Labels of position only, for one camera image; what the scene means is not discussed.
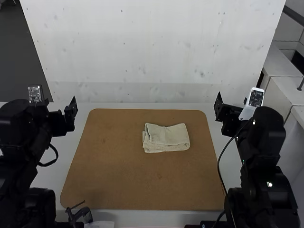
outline white table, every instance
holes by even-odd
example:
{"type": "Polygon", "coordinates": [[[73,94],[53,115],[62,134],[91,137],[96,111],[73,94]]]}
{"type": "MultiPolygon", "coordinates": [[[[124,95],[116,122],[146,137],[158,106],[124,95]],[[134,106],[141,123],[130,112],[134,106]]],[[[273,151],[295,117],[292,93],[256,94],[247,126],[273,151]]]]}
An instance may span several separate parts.
{"type": "MultiPolygon", "coordinates": [[[[67,103],[50,103],[49,111],[64,110],[67,103]]],[[[213,104],[200,103],[79,103],[78,114],[75,120],[75,131],[65,137],[53,138],[52,144],[59,152],[58,161],[50,167],[38,167],[38,175],[32,187],[48,188],[56,194],[57,221],[67,221],[64,208],[60,204],[60,194],[64,186],[67,173],[76,152],[86,119],[91,110],[95,108],[126,108],[126,109],[183,109],[201,110],[208,120],[209,129],[218,157],[229,137],[221,135],[222,123],[215,121],[213,104]]],[[[55,157],[54,153],[46,151],[42,162],[47,162],[55,157]]],[[[226,188],[240,186],[241,162],[234,142],[226,149],[221,159],[220,170],[226,188]]],[[[201,220],[215,220],[218,212],[210,211],[155,211],[155,210],[92,210],[93,218],[115,222],[115,227],[134,226],[171,226],[184,227],[186,224],[199,224],[201,220]]]]}

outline wall stain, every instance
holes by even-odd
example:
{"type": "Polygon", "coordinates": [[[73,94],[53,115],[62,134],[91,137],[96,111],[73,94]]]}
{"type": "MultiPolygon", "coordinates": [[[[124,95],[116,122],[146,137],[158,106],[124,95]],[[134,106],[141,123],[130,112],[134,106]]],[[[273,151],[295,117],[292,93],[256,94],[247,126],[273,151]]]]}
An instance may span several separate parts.
{"type": "Polygon", "coordinates": [[[180,92],[179,92],[179,95],[181,95],[182,97],[185,97],[185,92],[180,91],[180,92]]]}
{"type": "Polygon", "coordinates": [[[260,50],[260,49],[263,48],[263,47],[264,47],[264,45],[258,46],[256,50],[258,51],[258,50],[260,50]]]}
{"type": "Polygon", "coordinates": [[[189,48],[189,49],[191,48],[191,43],[189,43],[189,42],[184,42],[184,45],[186,48],[189,48]]]}

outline gray floor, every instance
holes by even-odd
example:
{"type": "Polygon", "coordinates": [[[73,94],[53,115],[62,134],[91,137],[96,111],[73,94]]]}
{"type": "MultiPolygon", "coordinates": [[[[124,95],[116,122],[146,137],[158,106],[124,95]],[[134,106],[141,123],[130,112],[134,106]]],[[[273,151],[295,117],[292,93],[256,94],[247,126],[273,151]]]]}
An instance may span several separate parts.
{"type": "Polygon", "coordinates": [[[0,101],[28,99],[28,85],[40,84],[52,101],[41,64],[19,2],[0,10],[0,101]]]}

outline folded towel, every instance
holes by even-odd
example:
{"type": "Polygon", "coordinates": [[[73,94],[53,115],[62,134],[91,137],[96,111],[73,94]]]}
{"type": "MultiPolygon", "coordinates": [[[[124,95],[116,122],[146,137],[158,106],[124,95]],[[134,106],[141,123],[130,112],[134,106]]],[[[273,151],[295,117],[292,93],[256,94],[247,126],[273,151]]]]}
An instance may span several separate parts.
{"type": "Polygon", "coordinates": [[[146,123],[142,136],[142,147],[146,153],[185,151],[190,147],[190,140],[184,123],[171,127],[160,127],[146,123]]]}

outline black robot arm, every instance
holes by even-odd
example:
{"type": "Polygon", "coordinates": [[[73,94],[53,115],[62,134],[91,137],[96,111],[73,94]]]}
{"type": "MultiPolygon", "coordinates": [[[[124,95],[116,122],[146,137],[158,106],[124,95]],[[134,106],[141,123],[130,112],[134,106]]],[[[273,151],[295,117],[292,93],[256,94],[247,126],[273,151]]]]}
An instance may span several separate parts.
{"type": "Polygon", "coordinates": [[[54,192],[30,189],[30,185],[37,175],[38,165],[51,165],[56,161],[40,163],[52,137],[74,131],[78,109],[75,97],[65,108],[64,115],[60,110],[49,112],[47,105],[48,100],[30,104],[28,100],[19,99],[0,108],[1,228],[56,227],[54,192]]]}
{"type": "Polygon", "coordinates": [[[235,136],[242,162],[241,188],[229,189],[225,197],[230,227],[299,228],[295,197],[277,166],[286,135],[283,117],[262,106],[250,120],[240,121],[241,108],[224,104],[220,93],[214,110],[216,120],[223,122],[222,134],[235,136]]]}

